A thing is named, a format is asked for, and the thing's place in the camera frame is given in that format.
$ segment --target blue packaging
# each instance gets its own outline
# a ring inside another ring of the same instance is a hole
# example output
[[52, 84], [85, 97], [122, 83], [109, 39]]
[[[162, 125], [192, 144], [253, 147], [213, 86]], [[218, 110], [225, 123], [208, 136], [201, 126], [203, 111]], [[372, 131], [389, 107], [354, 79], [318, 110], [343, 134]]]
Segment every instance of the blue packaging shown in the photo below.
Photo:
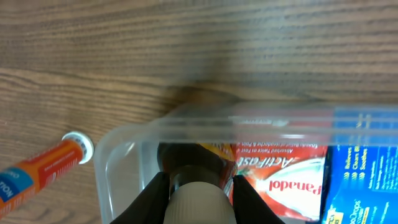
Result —
[[335, 128], [377, 129], [381, 134], [335, 136], [336, 142], [353, 144], [332, 148], [330, 189], [323, 223], [397, 223], [398, 144], [396, 138], [383, 135], [382, 131], [398, 130], [398, 123], [394, 121], [398, 111], [337, 108], [335, 118]]

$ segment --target clear plastic bin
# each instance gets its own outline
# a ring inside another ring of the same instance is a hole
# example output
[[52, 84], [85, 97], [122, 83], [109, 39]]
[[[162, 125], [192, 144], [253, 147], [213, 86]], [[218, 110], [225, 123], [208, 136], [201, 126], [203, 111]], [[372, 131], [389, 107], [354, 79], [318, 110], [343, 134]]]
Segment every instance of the clear plastic bin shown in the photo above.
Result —
[[[335, 126], [339, 121], [352, 126]], [[398, 107], [261, 102], [185, 105], [149, 124], [116, 128], [103, 137], [95, 152], [103, 223], [120, 215], [159, 171], [159, 142], [238, 141], [396, 145]]]

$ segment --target orange tube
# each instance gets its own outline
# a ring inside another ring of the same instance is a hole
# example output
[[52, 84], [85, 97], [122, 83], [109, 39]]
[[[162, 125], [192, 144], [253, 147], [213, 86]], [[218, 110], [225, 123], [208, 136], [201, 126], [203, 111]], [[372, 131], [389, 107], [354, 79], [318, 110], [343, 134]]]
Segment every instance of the orange tube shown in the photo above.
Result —
[[84, 134], [68, 133], [63, 141], [0, 172], [0, 219], [93, 155]]

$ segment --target wood grain surface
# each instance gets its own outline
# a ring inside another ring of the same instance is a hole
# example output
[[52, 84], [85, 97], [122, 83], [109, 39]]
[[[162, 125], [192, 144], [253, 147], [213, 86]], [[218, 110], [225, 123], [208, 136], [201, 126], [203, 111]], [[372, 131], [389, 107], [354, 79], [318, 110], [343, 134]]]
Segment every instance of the wood grain surface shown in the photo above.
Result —
[[[0, 1], [0, 169], [187, 101], [398, 101], [398, 0]], [[93, 163], [0, 223], [101, 223]]]

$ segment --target white tube cap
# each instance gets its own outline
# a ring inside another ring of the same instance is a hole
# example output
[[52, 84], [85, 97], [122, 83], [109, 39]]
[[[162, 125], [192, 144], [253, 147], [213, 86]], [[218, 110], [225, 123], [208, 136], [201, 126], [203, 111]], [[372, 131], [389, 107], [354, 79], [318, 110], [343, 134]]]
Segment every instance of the white tube cap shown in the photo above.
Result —
[[71, 139], [77, 142], [83, 149], [83, 159], [79, 162], [79, 164], [85, 164], [93, 157], [94, 144], [87, 135], [79, 131], [71, 131], [62, 137], [62, 140], [65, 139]]
[[205, 182], [181, 186], [170, 198], [163, 224], [236, 224], [228, 197]]

